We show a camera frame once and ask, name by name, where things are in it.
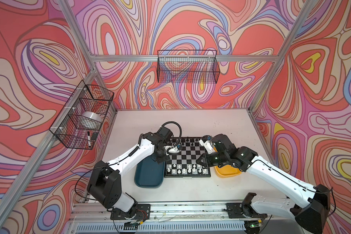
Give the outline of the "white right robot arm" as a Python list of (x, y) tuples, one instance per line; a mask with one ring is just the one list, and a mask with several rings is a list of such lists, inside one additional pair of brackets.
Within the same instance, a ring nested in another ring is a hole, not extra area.
[(199, 143), (205, 153), (197, 159), (197, 164), (232, 166), (257, 176), (286, 195), (284, 199), (273, 199), (248, 193), (238, 209), (244, 217), (271, 214), (293, 220), (312, 234), (323, 232), (331, 208), (331, 189), (295, 178), (246, 146), (235, 147), (225, 134), (203, 136)]

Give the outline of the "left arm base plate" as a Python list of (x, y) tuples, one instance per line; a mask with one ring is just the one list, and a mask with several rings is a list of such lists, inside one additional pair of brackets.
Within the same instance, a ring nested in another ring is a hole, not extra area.
[(128, 212), (124, 212), (118, 208), (113, 208), (111, 212), (111, 220), (147, 220), (150, 218), (151, 205), (148, 203), (134, 205)]

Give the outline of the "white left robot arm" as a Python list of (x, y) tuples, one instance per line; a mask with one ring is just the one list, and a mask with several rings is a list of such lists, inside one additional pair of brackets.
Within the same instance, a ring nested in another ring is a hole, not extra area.
[(157, 164), (163, 164), (170, 159), (167, 150), (173, 133), (165, 126), (155, 132), (139, 136), (138, 143), (109, 162), (99, 161), (95, 164), (87, 192), (106, 209), (115, 208), (128, 216), (137, 212), (137, 201), (122, 191), (122, 177), (146, 158)]

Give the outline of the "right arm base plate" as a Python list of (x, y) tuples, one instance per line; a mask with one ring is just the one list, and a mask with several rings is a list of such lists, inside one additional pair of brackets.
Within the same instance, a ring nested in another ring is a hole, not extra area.
[(245, 203), (226, 203), (224, 211), (227, 212), (229, 218), (266, 219), (268, 217), (267, 214), (257, 213), (250, 204)]

